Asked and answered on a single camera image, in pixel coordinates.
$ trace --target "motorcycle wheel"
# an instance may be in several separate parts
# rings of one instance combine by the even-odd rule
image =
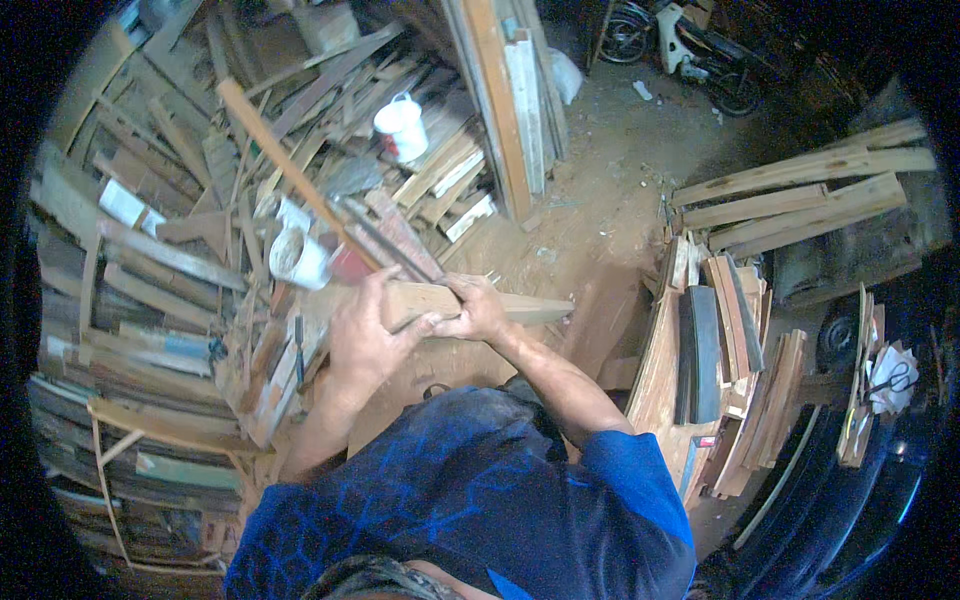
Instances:
[[[739,73],[727,73],[711,81],[710,101],[727,116],[747,116],[760,106],[760,87],[755,81]]]
[[[600,58],[619,64],[637,62],[646,56],[655,31],[650,23],[634,14],[614,11],[600,40]]]

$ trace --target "blue patterned t-shirt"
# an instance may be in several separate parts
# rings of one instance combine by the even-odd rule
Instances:
[[[227,598],[299,598],[357,554],[429,561],[508,600],[683,597],[693,539],[656,438],[596,433],[570,465],[542,407],[515,390],[407,407],[313,483],[268,488]]]

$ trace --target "white plastic bag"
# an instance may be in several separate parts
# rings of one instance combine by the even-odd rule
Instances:
[[[584,84],[584,74],[573,60],[556,48],[549,48],[553,81],[560,93],[560,99],[569,105],[577,97],[580,86]]]

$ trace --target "motorcycle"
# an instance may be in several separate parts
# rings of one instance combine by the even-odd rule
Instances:
[[[653,13],[637,2],[618,2],[600,41],[601,58],[637,62],[656,47],[667,74],[673,75],[679,66],[681,79],[704,85],[710,101],[724,114],[742,117],[760,105],[755,71],[763,62],[750,50],[700,29],[674,2],[658,2]]]

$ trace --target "white bucket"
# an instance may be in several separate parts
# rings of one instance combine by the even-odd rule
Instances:
[[[310,290],[319,290],[330,281],[330,254],[316,240],[298,228],[286,228],[270,248],[270,272]]]
[[[373,127],[380,133],[383,147],[397,162],[410,162],[426,152],[430,145],[423,128],[423,112],[409,93],[397,94],[373,118]]]

